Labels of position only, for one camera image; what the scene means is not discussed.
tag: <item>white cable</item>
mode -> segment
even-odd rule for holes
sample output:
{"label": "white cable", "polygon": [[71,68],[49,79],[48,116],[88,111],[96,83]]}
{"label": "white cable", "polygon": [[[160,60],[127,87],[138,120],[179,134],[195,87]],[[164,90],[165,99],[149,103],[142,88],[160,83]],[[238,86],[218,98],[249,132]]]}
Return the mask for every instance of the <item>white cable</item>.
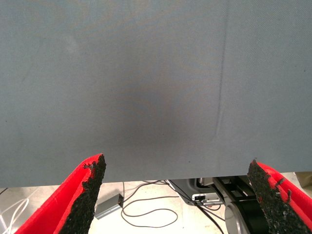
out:
{"label": "white cable", "polygon": [[[21,208],[21,206],[26,202],[26,204],[24,205],[23,209],[20,211],[20,213],[18,214],[18,216],[14,219],[16,213],[19,211],[19,209]],[[26,207],[28,206],[28,203],[29,203],[29,199],[26,198],[24,199],[23,202],[20,203],[20,205],[15,209],[13,215],[12,215],[12,218],[11,218],[11,222],[10,222],[10,225],[9,227],[2,233],[2,234],[5,234],[8,232],[8,234],[11,234],[11,230],[12,230],[12,226],[13,224],[15,223],[15,221],[17,220],[17,218],[23,213],[23,211],[26,209]]]}
{"label": "white cable", "polygon": [[[5,209],[1,214],[0,216],[5,213],[6,211],[8,211],[9,209],[11,209],[12,207],[16,206],[18,203],[20,203],[20,205],[15,209],[13,215],[12,215],[12,218],[11,218],[11,222],[10,222],[10,225],[9,227],[2,233],[2,234],[11,234],[11,231],[12,231],[12,226],[13,224],[15,223],[15,221],[20,217],[20,215],[24,212],[24,210],[26,209],[26,207],[28,206],[28,203],[29,203],[29,198],[38,190],[39,188],[36,188],[27,198],[24,198],[24,199],[21,199],[19,200],[18,202],[14,203],[13,205],[11,205],[9,208]],[[21,206],[26,203],[24,205],[24,207],[22,208],[22,210],[19,212],[19,214],[15,217],[16,213],[19,211],[19,209],[21,208]]]}

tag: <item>gray fabric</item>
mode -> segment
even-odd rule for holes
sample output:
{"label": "gray fabric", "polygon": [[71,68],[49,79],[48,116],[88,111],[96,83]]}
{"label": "gray fabric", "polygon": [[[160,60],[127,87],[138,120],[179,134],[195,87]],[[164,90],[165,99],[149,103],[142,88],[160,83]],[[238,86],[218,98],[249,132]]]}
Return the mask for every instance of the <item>gray fabric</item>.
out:
{"label": "gray fabric", "polygon": [[312,1],[3,1],[0,187],[312,167]]}

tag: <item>black rubber surface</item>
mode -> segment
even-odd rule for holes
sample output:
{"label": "black rubber surface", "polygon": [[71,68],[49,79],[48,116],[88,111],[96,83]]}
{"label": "black rubber surface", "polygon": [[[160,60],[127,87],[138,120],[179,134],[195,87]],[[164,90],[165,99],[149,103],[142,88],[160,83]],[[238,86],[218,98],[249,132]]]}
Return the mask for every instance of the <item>black rubber surface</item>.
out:
{"label": "black rubber surface", "polygon": [[267,219],[269,233],[312,233],[292,207],[288,203],[282,201],[279,190],[277,188],[270,188],[268,183],[269,175],[255,160],[249,166],[248,178]]}
{"label": "black rubber surface", "polygon": [[83,182],[85,191],[75,200],[60,234],[87,234],[89,232],[94,218],[94,207],[98,199],[99,188],[106,169],[104,156],[99,157],[98,163],[85,165],[85,168],[94,169],[94,176],[90,177],[87,182]]}

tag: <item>white floor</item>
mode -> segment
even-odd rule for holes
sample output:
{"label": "white floor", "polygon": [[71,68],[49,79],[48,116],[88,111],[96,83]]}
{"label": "white floor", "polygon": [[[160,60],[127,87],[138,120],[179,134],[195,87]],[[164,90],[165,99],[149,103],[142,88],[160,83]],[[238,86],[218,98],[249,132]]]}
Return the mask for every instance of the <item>white floor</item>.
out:
{"label": "white floor", "polygon": [[[125,197],[134,192],[134,189],[143,182],[126,182],[125,183]],[[14,204],[20,199],[28,197],[32,192],[35,193],[29,198],[30,203],[27,209],[22,213],[18,218],[16,223],[13,225],[12,233],[14,233],[17,228],[53,193],[57,186],[41,186],[41,187],[22,187],[22,188],[9,188],[3,194],[0,195],[0,212]],[[104,183],[101,186],[97,204],[105,201],[106,199],[121,193],[122,194],[122,183]],[[143,186],[139,191],[129,200],[136,200],[142,198],[151,198],[156,196],[176,196],[177,193],[171,190],[166,185],[148,185]],[[109,232],[116,233],[136,233],[136,234],[145,234],[145,233],[197,233],[197,234],[215,234],[220,233],[217,227],[201,213],[201,211],[194,207],[189,206],[184,203],[181,198],[164,198],[151,201],[140,201],[130,205],[125,209],[125,212],[130,215],[137,215],[141,213],[148,212],[153,209],[158,208],[167,208],[174,210],[178,214],[178,220],[164,228],[137,228],[126,223],[120,216],[120,211],[117,210],[104,218],[97,220],[94,219],[91,228],[89,230],[90,234],[102,234]],[[14,212],[15,208],[9,210],[3,215],[3,221],[6,226],[9,225],[10,219]],[[223,217],[224,206],[215,214]],[[146,225],[146,226],[162,226],[167,223],[172,222],[176,216],[170,211],[157,211],[152,214],[148,214],[143,217],[129,218],[127,219],[136,224],[136,225]],[[224,233],[226,232],[225,223],[217,218],[215,220],[223,229]],[[0,234],[5,229],[1,226],[0,219]]]}

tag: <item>red plastic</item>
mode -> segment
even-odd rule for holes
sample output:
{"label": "red plastic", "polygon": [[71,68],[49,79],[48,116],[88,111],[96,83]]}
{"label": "red plastic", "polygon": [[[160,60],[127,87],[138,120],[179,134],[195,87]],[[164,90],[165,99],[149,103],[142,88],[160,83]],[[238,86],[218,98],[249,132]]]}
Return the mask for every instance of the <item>red plastic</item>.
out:
{"label": "red plastic", "polygon": [[93,171],[84,165],[98,162],[102,154],[84,160],[64,180],[57,190],[37,209],[18,229],[16,234],[58,234],[63,227],[76,198],[84,191],[82,182],[93,175]]}
{"label": "red plastic", "polygon": [[270,187],[278,188],[282,200],[285,203],[289,202],[289,205],[312,231],[312,199],[272,167],[260,162],[257,164],[270,175],[268,178]]}

